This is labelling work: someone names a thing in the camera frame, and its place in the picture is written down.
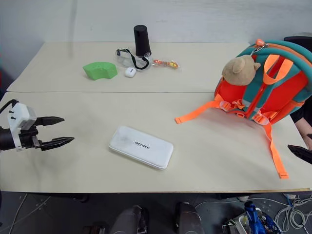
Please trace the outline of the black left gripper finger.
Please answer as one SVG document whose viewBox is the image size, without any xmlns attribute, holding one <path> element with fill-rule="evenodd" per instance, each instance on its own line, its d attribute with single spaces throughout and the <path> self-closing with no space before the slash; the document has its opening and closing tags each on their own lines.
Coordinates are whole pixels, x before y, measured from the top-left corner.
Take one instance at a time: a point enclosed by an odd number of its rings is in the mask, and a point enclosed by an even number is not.
<svg viewBox="0 0 312 234">
<path fill-rule="evenodd" d="M 48 125 L 54 125 L 60 122 L 65 121 L 65 119 L 61 117 L 38 117 L 36 119 L 36 125 L 37 126 L 48 126 Z"/>
<path fill-rule="evenodd" d="M 54 148 L 58 148 L 61 147 L 71 141 L 73 141 L 75 138 L 74 137 L 58 137 L 58 138 L 54 138 L 51 141 L 47 141 L 47 142 L 41 142 L 40 143 L 40 149 L 42 151 L 47 151 L 47 150 L 51 150 Z"/>
</svg>

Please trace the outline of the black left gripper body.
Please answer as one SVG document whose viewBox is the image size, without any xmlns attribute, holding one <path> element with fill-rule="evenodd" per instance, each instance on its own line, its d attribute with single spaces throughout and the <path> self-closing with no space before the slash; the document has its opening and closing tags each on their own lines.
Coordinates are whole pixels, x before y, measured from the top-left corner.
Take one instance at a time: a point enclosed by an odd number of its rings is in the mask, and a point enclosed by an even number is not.
<svg viewBox="0 0 312 234">
<path fill-rule="evenodd" d="M 43 125 L 43 120 L 41 117 L 37 118 L 35 123 L 31 125 L 28 130 L 21 130 L 19 134 L 19 139 L 21 142 L 22 148 L 40 148 L 42 147 L 42 141 L 38 140 L 37 134 L 39 133 L 37 130 L 37 125 Z"/>
</svg>

